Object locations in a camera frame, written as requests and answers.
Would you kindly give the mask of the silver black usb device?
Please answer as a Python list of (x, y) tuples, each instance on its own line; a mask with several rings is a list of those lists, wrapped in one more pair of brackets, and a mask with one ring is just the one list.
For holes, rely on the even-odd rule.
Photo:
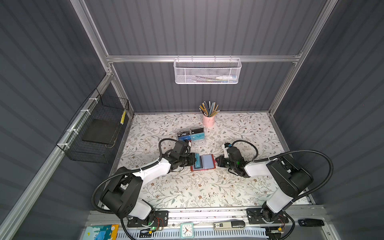
[(225, 230), (243, 229), (245, 226), (246, 226), (246, 223), (242, 220), (232, 220), (232, 221), (214, 223), (214, 230), (225, 231)]

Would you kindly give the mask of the colourful picture book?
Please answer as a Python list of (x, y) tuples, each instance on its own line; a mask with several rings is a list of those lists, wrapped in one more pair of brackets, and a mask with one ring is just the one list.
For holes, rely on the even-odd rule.
[(116, 240), (119, 225), (87, 227), (82, 240)]

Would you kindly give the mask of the teal card in organizer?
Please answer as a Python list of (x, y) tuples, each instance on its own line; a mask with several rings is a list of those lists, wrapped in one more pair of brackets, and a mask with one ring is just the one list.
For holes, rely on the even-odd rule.
[(192, 139), (192, 141), (202, 141), (202, 140), (205, 140), (205, 134), (202, 133), (202, 134), (191, 135), (191, 139)]

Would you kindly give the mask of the small teal desk clock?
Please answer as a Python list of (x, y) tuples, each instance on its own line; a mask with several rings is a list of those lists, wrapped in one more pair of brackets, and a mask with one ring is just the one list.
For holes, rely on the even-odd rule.
[(182, 223), (180, 225), (180, 235), (182, 239), (190, 239), (195, 237), (193, 223)]

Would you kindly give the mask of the pens in white basket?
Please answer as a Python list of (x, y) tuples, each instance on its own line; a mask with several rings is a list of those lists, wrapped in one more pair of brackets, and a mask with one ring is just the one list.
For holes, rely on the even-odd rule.
[(223, 76), (195, 76), (197, 79), (204, 79), (205, 81), (219, 82), (219, 83), (234, 83), (238, 82), (236, 75), (223, 75)]

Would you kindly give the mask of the black remote on rail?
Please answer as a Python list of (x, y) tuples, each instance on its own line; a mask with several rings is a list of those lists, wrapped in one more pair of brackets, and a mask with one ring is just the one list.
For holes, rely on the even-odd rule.
[(325, 223), (319, 219), (299, 219), (298, 223), (301, 227), (323, 227)]

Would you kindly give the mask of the pink pencil cup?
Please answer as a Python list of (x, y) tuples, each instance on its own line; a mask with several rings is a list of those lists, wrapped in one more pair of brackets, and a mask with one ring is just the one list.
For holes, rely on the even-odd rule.
[(203, 115), (203, 126), (205, 128), (211, 128), (214, 126), (214, 124), (215, 124), (215, 116), (207, 117)]

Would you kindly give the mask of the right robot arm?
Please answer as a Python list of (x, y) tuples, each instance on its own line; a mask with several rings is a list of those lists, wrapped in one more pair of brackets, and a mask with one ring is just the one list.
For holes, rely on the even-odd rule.
[(246, 161), (238, 148), (230, 146), (225, 148), (225, 154), (217, 157), (215, 161), (218, 167), (226, 168), (231, 174), (239, 177), (273, 177), (278, 188), (263, 203), (259, 213), (263, 221), (268, 224), (276, 221), (283, 210), (292, 205), (296, 198), (314, 181), (312, 175), (288, 153)]

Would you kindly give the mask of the blue card in organizer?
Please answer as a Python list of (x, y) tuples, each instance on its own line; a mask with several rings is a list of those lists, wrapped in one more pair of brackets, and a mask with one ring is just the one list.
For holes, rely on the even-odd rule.
[(191, 141), (191, 136), (190, 135), (185, 135), (185, 136), (178, 136), (179, 141)]

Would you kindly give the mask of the dark grey credit card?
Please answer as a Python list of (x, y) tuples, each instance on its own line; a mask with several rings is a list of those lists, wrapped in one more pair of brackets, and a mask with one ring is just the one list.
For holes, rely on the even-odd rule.
[(192, 135), (202, 134), (202, 133), (204, 133), (204, 128), (191, 129), (191, 134)]

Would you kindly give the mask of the red leather card holder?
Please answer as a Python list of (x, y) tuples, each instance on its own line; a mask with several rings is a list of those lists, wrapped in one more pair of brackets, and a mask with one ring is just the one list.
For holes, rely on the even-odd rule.
[(201, 163), (202, 167), (201, 169), (195, 170), (194, 169), (194, 164), (191, 166), (191, 171), (196, 172), (196, 171), (205, 171), (205, 170), (213, 170), (216, 168), (216, 162), (214, 159), (214, 155), (200, 155), (201, 158)]

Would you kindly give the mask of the coloured pencils bundle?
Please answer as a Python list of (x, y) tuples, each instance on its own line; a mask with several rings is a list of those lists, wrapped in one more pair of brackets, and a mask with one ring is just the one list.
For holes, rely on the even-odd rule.
[(211, 101), (209, 101), (208, 103), (202, 102), (199, 106), (199, 109), (205, 117), (209, 118), (214, 117), (220, 112), (219, 105), (216, 102)]

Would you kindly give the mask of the clear acrylic card organizer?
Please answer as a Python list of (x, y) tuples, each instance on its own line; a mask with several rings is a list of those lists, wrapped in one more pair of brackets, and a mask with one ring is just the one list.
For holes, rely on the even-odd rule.
[(179, 141), (190, 142), (192, 147), (202, 147), (207, 143), (203, 126), (180, 129), (177, 137)]

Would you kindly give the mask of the yellow tag on basket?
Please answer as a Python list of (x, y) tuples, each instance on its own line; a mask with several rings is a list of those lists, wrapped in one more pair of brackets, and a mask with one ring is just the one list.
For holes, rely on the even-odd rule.
[(120, 120), (120, 124), (121, 124), (121, 125), (124, 124), (126, 115), (127, 115), (127, 111), (124, 110), (124, 111), (123, 111), (123, 114), (122, 114), (122, 117), (121, 117), (121, 120)]

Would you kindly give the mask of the black card in organizer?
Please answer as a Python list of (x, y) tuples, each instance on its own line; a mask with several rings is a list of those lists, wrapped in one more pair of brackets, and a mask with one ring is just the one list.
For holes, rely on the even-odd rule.
[(180, 131), (177, 133), (178, 137), (183, 137), (183, 136), (190, 136), (191, 132), (190, 131)]

